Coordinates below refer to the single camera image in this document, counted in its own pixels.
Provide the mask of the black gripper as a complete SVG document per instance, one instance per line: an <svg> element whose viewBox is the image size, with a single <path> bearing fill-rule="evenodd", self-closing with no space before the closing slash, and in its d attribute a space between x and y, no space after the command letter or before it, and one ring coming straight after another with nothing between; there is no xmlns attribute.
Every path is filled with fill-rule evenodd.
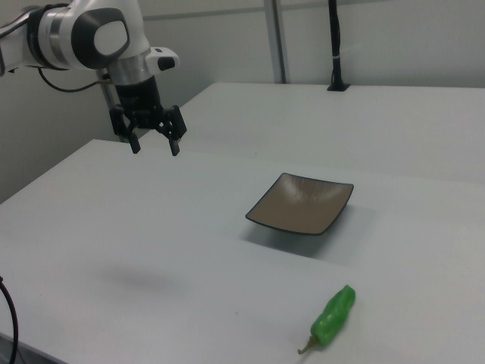
<svg viewBox="0 0 485 364"><path fill-rule="evenodd" d="M116 85L115 89L120 106L109 110L114 134L126 139L133 154L137 154L141 147L134 128L155 129L168 139L172 156L177 156L187 127L177 105L162 108L155 78L131 85ZM130 121L128 125L124 116Z"/></svg>

